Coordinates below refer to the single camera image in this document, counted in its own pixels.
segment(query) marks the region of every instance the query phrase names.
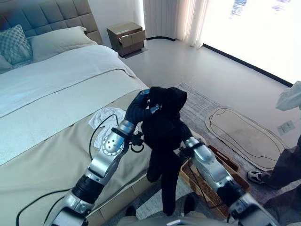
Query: gray rug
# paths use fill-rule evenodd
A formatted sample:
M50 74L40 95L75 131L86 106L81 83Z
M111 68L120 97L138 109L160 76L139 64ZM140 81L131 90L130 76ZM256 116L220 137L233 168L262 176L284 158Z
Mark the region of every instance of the gray rug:
M187 102L183 109L181 110L181 119L195 132L203 136L208 144L219 149L221 152L225 153L233 161L235 161L240 166L239 174L245 179L246 173L249 170L256 170L256 167L251 165L248 161L240 157L232 149L226 146L222 141L217 139L205 125L206 116L215 108L221 106L217 102L207 98L198 91L188 86L185 83L181 83L177 86L187 92ZM299 183L295 182L287 187L282 188L279 191L275 191L267 186L260 186L256 184L251 184L250 193L254 198L261 204L264 204L268 199L282 194L285 191L295 188ZM217 217L206 207L206 205L192 192L192 190L186 186L186 184L179 178L176 190L176 210L173 216L179 216L181 208L185 197L190 194L194 197L197 203L196 211L204 213L208 218ZM161 187L160 183L149 188L140 197L133 201L130 205L133 205L137 209L137 217L139 219L152 218L152 217L166 217L162 212L162 201L161 201ZM123 209L120 213L111 218L106 222L106 226L116 226L121 218L125 216L126 209Z

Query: tufted headboard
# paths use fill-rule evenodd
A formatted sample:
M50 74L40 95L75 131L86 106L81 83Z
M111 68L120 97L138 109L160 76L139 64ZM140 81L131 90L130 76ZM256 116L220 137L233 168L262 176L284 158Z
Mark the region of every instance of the tufted headboard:
M0 31L20 24L26 37L82 26L87 36L102 44L88 0L52 0L0 14Z

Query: bright window light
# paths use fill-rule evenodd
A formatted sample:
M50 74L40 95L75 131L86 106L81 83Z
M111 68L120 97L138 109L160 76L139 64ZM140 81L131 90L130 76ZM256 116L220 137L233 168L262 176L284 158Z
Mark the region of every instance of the bright window light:
M290 83L301 80L301 0L210 0L203 41Z

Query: person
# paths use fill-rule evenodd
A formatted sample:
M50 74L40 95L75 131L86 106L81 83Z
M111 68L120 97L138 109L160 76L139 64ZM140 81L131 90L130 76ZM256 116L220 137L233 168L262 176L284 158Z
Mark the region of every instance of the person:
M185 225L204 225L204 226L229 226L229 224L207 219L203 213L195 210L195 201L192 196L188 195L184 203L184 217L168 217L168 218L146 218L139 220L136 216L136 210L130 206L126 211L126 216L123 217L117 226L159 226L159 225L179 225L178 220L181 220Z
M286 111L295 107L301 110L301 81L286 89L278 100L276 108ZM281 189L291 182L301 179L301 136L297 146L285 149L273 170L266 172L249 171L247 177L257 184L266 184ZM295 189L268 200L264 204L281 225L301 222L301 184Z

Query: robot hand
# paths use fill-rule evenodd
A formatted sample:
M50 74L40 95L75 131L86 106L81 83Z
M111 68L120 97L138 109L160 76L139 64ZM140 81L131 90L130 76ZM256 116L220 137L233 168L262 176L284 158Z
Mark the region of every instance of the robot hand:
M141 91L127 108L125 120L137 125L139 122L149 119L160 109L159 105L146 109L148 105L150 90Z

